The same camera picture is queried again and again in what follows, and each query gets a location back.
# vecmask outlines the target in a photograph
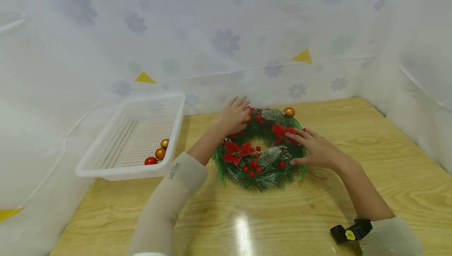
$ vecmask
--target christmas wreath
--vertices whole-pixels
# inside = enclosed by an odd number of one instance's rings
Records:
[[[304,157],[306,148],[288,138],[286,133],[295,134],[300,123],[294,119],[295,110],[285,108],[284,112],[269,108],[251,108],[245,119],[247,127],[223,141],[215,151],[214,159],[223,184],[225,176],[250,190],[265,191],[269,188],[283,188],[286,182],[300,179],[306,173],[305,166],[292,166],[293,158]],[[261,141],[252,147],[251,141]]]

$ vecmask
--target gold ornament ball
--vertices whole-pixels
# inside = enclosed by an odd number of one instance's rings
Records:
[[[157,160],[161,161],[165,158],[165,153],[166,153],[166,149],[159,148],[159,149],[155,150],[155,158],[157,158]]]
[[[168,143],[170,142],[170,140],[169,139],[163,139],[162,140],[162,142],[160,142],[160,147],[161,148],[163,148],[163,149],[166,149],[166,148],[168,148]]]
[[[252,116],[251,114],[247,114],[245,117],[245,120],[243,121],[244,123],[249,123],[250,121],[252,121]]]
[[[291,107],[287,107],[284,109],[284,116],[286,117],[294,117],[295,116],[295,110]]]

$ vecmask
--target white plastic basket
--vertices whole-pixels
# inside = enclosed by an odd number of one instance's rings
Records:
[[[164,176],[171,168],[184,115],[185,95],[171,93],[124,102],[75,168],[81,177],[109,181]],[[163,161],[144,165],[169,138]]]

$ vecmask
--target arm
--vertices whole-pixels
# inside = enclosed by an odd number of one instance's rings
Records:
[[[332,169],[345,185],[358,218],[372,221],[371,232],[360,241],[365,256],[422,256],[422,246],[408,224],[396,217],[375,189],[361,165],[336,146],[309,129],[286,134],[308,149],[308,156],[292,165]]]
[[[214,125],[187,153],[175,159],[171,172],[152,193],[138,219],[128,255],[141,252],[171,255],[173,229],[179,213],[206,180],[205,165],[220,143],[227,135],[246,127],[243,121],[250,112],[245,108],[249,103],[246,97],[233,98]]]

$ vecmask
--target person's left hand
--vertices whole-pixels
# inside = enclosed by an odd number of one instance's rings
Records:
[[[238,99],[238,96],[235,96],[218,115],[215,128],[225,136],[238,133],[246,128],[246,123],[243,123],[243,121],[250,113],[249,108],[247,108],[250,102],[246,98],[247,96],[243,96]]]

